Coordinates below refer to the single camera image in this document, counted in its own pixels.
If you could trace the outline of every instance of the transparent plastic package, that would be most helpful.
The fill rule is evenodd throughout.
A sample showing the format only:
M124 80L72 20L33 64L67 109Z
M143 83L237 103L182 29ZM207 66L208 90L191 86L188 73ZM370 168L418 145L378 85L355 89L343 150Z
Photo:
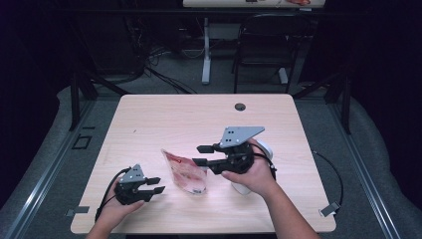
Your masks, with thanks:
M161 152L170 167L174 184L193 194L206 192L207 168L197 166L191 158L177 156L164 149Z

